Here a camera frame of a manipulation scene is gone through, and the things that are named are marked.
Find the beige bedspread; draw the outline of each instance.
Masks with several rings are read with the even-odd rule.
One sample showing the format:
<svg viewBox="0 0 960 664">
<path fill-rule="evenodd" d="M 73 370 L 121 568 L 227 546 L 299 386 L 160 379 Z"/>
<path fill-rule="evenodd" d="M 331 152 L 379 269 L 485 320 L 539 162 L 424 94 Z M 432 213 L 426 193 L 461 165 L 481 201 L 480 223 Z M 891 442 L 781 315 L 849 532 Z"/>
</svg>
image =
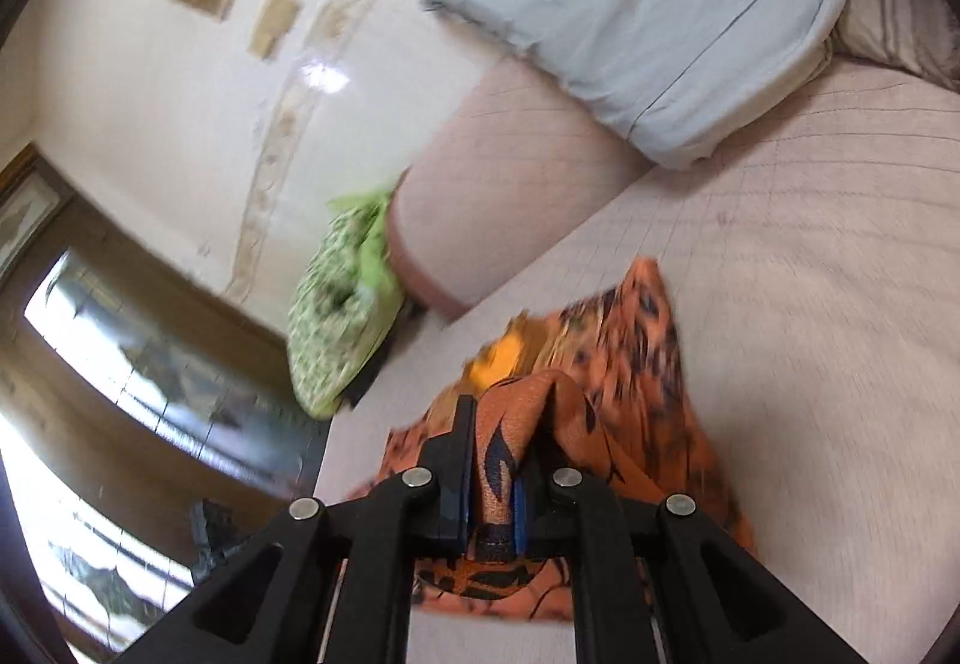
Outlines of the beige bedspread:
<svg viewBox="0 0 960 664">
<path fill-rule="evenodd" d="M 376 472 L 522 309 L 661 260 L 691 400 L 760 557 L 868 661 L 919 662 L 960 602 L 960 97 L 837 59 L 688 173 L 660 168 L 338 415 L 318 490 Z M 410 660 L 573 661 L 567 627 L 419 615 Z"/>
</svg>

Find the orange fabric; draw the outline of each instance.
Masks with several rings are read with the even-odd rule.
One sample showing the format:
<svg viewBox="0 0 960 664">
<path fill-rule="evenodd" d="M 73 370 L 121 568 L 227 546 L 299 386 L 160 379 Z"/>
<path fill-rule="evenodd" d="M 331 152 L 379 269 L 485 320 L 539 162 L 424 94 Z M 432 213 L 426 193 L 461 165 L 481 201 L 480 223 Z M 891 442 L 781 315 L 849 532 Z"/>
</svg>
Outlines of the orange fabric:
<svg viewBox="0 0 960 664">
<path fill-rule="evenodd" d="M 356 495 L 415 466 L 424 441 L 450 431 L 456 400 L 467 393 L 478 398 L 476 523 L 466 558 L 416 565 L 415 600 L 425 608 L 572 618 L 563 559 L 503 561 L 512 535 L 512 478 L 538 426 L 550 430 L 571 465 L 602 477 L 620 496 L 658 503 L 686 493 L 743 547 L 754 548 L 752 528 L 686 398 L 655 261 L 638 258 L 621 285 L 598 296 L 542 319 L 512 320 L 424 417 L 390 434 L 379 475 Z"/>
</svg>

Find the metal screw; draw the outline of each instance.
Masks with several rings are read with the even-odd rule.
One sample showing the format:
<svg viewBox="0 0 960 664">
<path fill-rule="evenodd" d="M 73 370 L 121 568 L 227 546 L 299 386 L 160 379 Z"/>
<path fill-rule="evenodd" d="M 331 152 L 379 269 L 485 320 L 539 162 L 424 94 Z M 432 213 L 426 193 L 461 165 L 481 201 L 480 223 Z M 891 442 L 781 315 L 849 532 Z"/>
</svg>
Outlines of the metal screw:
<svg viewBox="0 0 960 664">
<path fill-rule="evenodd" d="M 562 488 L 575 488 L 584 481 L 584 476 L 576 469 L 565 466 L 553 472 L 553 481 Z"/>
<path fill-rule="evenodd" d="M 403 473 L 403 484 L 408 488 L 421 488 L 433 480 L 433 472 L 422 466 L 415 466 Z"/>
<path fill-rule="evenodd" d="M 696 512 L 697 503 L 693 501 L 690 496 L 685 496 L 683 493 L 675 493 L 666 500 L 666 509 L 669 509 L 679 518 L 685 518 L 687 515 L 692 515 Z"/>
<path fill-rule="evenodd" d="M 320 512 L 320 501 L 316 499 L 297 499 L 290 504 L 290 517 L 295 521 L 305 521 Z"/>
</svg>

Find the green patterned cloth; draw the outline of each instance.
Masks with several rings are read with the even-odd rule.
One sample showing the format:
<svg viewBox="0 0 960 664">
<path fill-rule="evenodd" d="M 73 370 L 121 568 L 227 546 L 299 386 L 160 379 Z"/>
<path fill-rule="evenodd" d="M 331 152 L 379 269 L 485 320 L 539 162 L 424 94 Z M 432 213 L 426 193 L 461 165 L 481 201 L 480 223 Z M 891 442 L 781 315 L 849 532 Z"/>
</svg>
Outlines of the green patterned cloth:
<svg viewBox="0 0 960 664">
<path fill-rule="evenodd" d="M 296 398 L 317 419 L 380 346 L 403 290 L 387 263 L 390 191 L 338 198 L 320 250 L 296 287 L 287 330 Z"/>
</svg>

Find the white wall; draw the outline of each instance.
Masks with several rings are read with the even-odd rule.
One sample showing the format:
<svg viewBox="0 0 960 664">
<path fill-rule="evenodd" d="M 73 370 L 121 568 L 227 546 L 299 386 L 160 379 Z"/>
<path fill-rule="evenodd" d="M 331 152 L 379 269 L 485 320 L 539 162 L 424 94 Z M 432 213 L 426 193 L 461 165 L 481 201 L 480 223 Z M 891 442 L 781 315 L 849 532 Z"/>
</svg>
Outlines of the white wall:
<svg viewBox="0 0 960 664">
<path fill-rule="evenodd" d="M 38 0 L 30 0 L 0 50 L 0 168 L 30 143 L 37 118 Z"/>
<path fill-rule="evenodd" d="M 220 292 L 264 128 L 323 0 L 273 62 L 247 54 L 264 0 L 219 22 L 171 0 L 44 0 L 37 143 L 152 251 Z"/>
</svg>

